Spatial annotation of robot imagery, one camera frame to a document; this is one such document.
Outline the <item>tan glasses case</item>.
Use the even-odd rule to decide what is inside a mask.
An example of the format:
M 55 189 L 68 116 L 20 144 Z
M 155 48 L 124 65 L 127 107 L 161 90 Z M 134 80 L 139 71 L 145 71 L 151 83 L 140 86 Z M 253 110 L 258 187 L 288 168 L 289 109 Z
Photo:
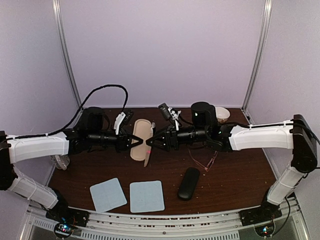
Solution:
M 143 142 L 134 146 L 130 150 L 130 157 L 137 162 L 143 162 L 143 167 L 146 168 L 149 163 L 152 147 L 147 145 L 146 141 L 153 137 L 156 128 L 155 122 L 150 122 L 147 119 L 138 119 L 134 123 L 133 135 L 139 137 Z

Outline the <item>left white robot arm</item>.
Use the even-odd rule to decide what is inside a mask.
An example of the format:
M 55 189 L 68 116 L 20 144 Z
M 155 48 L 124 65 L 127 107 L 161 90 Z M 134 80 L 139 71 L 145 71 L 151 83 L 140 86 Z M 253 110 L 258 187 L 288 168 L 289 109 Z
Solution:
M 58 190 L 46 187 L 14 168 L 17 162 L 52 157 L 60 169 L 65 169 L 70 155 L 90 151 L 92 147 L 114 147 L 117 152 L 141 145 L 144 141 L 121 128 L 132 118 L 131 110 L 123 110 L 116 117 L 111 130 L 104 129 L 109 121 L 105 111 L 89 107 L 82 111 L 76 125 L 53 134 L 23 137 L 0 133 L 0 189 L 12 191 L 38 203 L 53 219 L 67 222 L 75 214 Z

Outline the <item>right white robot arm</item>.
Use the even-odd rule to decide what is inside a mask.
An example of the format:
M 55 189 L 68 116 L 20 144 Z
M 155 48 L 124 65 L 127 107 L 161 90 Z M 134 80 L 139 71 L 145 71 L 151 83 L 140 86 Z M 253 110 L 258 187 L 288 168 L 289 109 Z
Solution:
M 158 108 L 171 125 L 146 140 L 151 147 L 169 152 L 178 150 L 182 144 L 204 142 L 217 152 L 227 153 L 266 148 L 292 150 L 291 162 L 266 192 L 256 210 L 256 216 L 261 221 L 274 215 L 280 203 L 294 191 L 301 179 L 317 169 L 317 145 L 320 141 L 301 114 L 294 115 L 291 120 L 265 125 L 219 123 L 216 108 L 200 101 L 191 105 L 191 125 L 182 127 L 178 111 L 166 103 Z

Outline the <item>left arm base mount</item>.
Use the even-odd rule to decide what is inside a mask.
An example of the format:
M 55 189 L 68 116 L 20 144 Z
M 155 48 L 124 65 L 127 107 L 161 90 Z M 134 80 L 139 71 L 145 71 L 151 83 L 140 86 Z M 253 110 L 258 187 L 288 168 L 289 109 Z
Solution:
M 53 228 L 55 236 L 59 240 L 65 240 L 69 238 L 78 227 L 87 226 L 89 212 L 70 208 L 67 200 L 58 190 L 53 189 L 53 192 L 57 195 L 57 204 L 51 209 L 43 206 L 42 209 L 46 211 L 45 217 L 47 219 L 57 222 Z

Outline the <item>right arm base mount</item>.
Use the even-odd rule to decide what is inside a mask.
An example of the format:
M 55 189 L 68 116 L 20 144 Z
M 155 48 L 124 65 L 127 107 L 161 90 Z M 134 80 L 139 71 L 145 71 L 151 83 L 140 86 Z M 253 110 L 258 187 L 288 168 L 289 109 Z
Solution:
M 284 197 L 288 206 L 288 214 L 281 226 L 276 226 L 275 219 L 283 214 L 280 210 L 280 204 L 274 205 L 267 201 L 269 189 L 265 192 L 260 206 L 241 210 L 239 218 L 243 227 L 254 225 L 255 233 L 263 239 L 271 239 L 277 235 L 286 225 L 291 214 L 291 205 L 288 196 Z

